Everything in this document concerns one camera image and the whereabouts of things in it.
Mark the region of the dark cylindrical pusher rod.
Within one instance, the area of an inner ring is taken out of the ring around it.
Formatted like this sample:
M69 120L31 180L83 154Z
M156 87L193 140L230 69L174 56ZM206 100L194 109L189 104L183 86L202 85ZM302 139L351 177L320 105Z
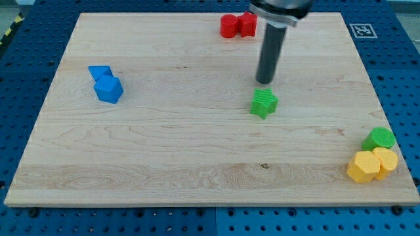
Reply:
M269 84L274 78L286 30L286 27L277 28L266 24L256 74L256 80L261 84Z

